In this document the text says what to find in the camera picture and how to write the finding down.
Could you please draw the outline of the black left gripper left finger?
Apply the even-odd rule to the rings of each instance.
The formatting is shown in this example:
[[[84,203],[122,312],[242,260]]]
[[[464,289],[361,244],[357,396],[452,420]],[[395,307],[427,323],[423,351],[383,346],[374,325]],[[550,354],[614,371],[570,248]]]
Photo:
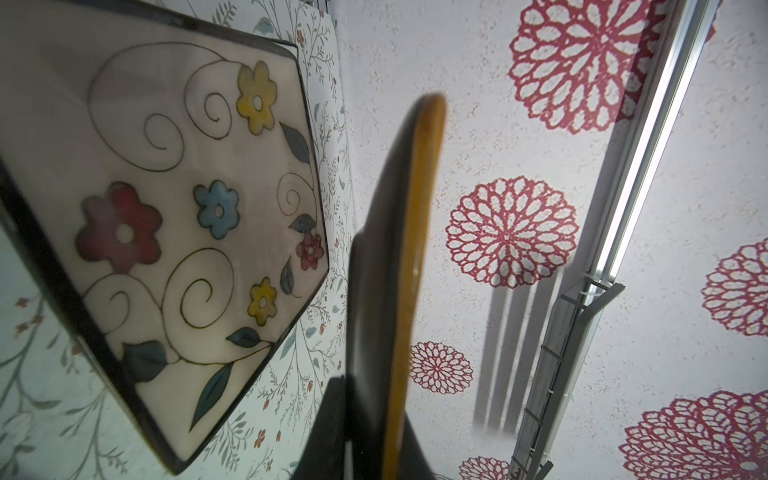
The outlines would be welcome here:
[[[346,378],[329,380],[293,480],[342,480],[346,442]]]

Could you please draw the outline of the black square plate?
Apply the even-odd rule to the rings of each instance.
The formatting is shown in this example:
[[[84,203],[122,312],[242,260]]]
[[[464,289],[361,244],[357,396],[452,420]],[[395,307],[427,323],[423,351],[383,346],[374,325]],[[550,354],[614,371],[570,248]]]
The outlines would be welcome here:
[[[404,447],[410,345],[447,101],[421,97],[406,115],[350,251],[347,431],[355,479],[395,479]]]
[[[329,271],[297,45],[139,1],[3,2],[1,203],[183,472]]]

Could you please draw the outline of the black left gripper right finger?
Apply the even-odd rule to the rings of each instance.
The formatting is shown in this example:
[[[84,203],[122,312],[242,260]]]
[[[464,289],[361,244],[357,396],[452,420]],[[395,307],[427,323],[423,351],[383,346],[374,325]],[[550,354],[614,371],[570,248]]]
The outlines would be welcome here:
[[[419,445],[408,417],[405,417],[400,460],[399,480],[434,480],[435,476]]]

